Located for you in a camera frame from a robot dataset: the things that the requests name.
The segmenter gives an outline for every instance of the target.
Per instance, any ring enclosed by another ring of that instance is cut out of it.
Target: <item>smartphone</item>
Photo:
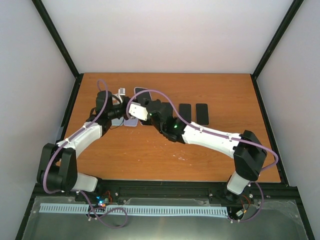
[[[134,88],[134,94],[141,92],[142,90],[146,90],[147,88],[143,87],[135,87]],[[136,96],[136,99],[139,104],[144,105],[146,100],[152,100],[150,92],[144,92]]]
[[[180,103],[179,104],[179,114],[188,123],[191,123],[191,104]]]
[[[120,119],[115,118],[111,120],[111,125],[112,126],[122,126],[124,124],[124,117],[122,116]]]
[[[173,109],[173,107],[171,106],[170,102],[163,102],[163,104],[165,105],[165,108],[166,108],[166,109],[169,109],[168,111],[169,111],[169,113],[170,113],[171,115],[174,114],[174,109]]]
[[[134,94],[141,92],[142,90],[146,90],[147,88],[143,87],[135,87],[134,88]],[[139,104],[144,105],[146,100],[152,100],[150,92],[144,92],[136,96],[136,100],[138,101]],[[144,126],[150,126],[152,125],[150,122],[147,121],[142,121],[140,120],[140,124]]]
[[[208,104],[197,103],[195,105],[195,121],[199,125],[203,125],[203,126],[209,125]]]
[[[138,118],[124,120],[123,125],[125,125],[126,127],[136,127],[138,125],[138,121]]]

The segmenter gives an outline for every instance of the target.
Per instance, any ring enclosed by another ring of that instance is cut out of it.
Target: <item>white enclosure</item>
[[[80,73],[252,74],[292,0],[43,3]],[[318,0],[302,4],[257,80],[316,239],[319,16]],[[42,148],[57,138],[75,78],[31,0],[1,4],[0,53],[0,238],[9,240],[36,183]]]
[[[0,53],[0,239],[12,240],[75,79],[31,1],[1,3]]]
[[[79,72],[252,73],[292,0],[44,0]]]
[[[320,1],[305,1],[258,78],[290,185],[320,239]]]

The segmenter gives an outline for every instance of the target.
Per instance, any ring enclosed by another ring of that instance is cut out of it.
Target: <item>black smartphone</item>
[[[197,103],[195,105],[195,121],[199,125],[203,125],[203,126],[209,125],[208,104]]]
[[[165,109],[168,109],[167,111],[169,111],[171,115],[174,114],[174,109],[171,106],[170,102],[163,102],[163,104],[165,105]]]
[[[142,90],[146,90],[146,88],[143,87],[135,87],[134,88],[134,94],[141,92]],[[150,92],[144,92],[136,96],[136,99],[139,104],[144,105],[146,100],[152,100]]]
[[[191,123],[191,104],[180,103],[179,104],[179,114],[188,123]]]

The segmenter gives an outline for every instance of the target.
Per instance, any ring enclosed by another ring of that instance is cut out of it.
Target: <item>black frame post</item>
[[[275,139],[274,133],[273,133],[272,128],[271,128],[271,124],[270,124],[270,121],[269,121],[269,118],[268,118],[268,115],[267,115],[267,111],[266,111],[266,108],[265,108],[265,105],[264,105],[264,101],[262,100],[262,96],[261,96],[261,93],[260,93],[260,90],[259,90],[258,83],[257,83],[256,80],[254,80],[252,75],[251,75],[251,79],[252,79],[252,84],[253,84],[253,88],[254,88],[254,91],[255,91],[256,99],[257,99],[259,107],[260,107],[260,111],[261,111],[261,115],[262,115],[262,118],[263,118],[263,122],[264,122],[264,126],[265,126],[265,129],[266,129],[266,133],[267,133],[268,138],[269,138],[271,149],[273,151],[275,151],[275,153],[279,157],[279,161],[276,164],[276,167],[278,169],[278,173],[279,173],[279,176],[280,176],[281,183],[283,183],[283,184],[288,186],[289,185],[289,181],[287,179],[286,171],[285,171],[284,165],[282,163],[282,160],[281,160],[281,157],[280,157],[280,154],[279,154],[279,149],[278,149],[278,146],[277,146],[277,143],[276,143],[276,139]]]
[[[76,99],[78,96],[78,92],[79,92],[83,77],[84,77],[84,74],[81,73],[81,74],[79,74],[79,76],[77,76],[75,78],[74,85],[73,85],[73,88],[71,91],[71,95],[70,95],[70,98],[69,98],[69,101],[66,106],[66,109],[65,109],[65,112],[63,115],[63,119],[61,122],[61,128],[62,128],[61,135],[57,137],[57,142],[60,142],[65,138],[65,135],[67,132],[67,127],[68,127],[70,117],[71,117],[72,111],[73,111],[75,103],[76,103]]]
[[[56,46],[60,50],[66,64],[69,66],[73,76],[75,78],[77,78],[79,76],[79,72],[78,72],[73,60],[71,59],[71,56],[70,56],[64,42],[62,41],[54,23],[52,22],[43,2],[41,0],[32,0],[32,2],[34,4],[35,8],[37,9],[38,13],[40,14],[40,17],[42,18],[46,28],[50,32]]]
[[[292,19],[294,19],[298,9],[300,8],[301,4],[304,0],[293,0],[291,6],[289,7],[288,11],[286,12],[280,26],[276,30],[271,42],[269,43],[268,47],[266,48],[261,60],[259,61],[258,65],[256,66],[253,74],[252,79],[256,81],[262,72],[263,68],[265,67],[266,63],[268,62],[271,54],[274,52],[276,46],[278,45],[280,39],[284,35],[285,31],[287,30],[289,24],[291,23]]]

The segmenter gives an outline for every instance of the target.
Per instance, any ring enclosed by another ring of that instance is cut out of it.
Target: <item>wooden table surface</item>
[[[132,96],[135,87],[159,90],[170,97],[176,108],[206,103],[209,127],[229,132],[250,130],[270,148],[266,128],[249,74],[187,73],[86,73],[67,128],[66,137],[81,128],[96,105],[97,80],[104,79],[109,91],[125,88]],[[155,93],[152,98],[165,99]],[[274,161],[268,154],[265,165]],[[109,130],[77,159],[80,173],[102,179],[159,181],[227,181],[234,172],[230,157],[198,145],[173,143],[153,126],[120,126]],[[260,182],[280,182],[276,167],[266,170]]]

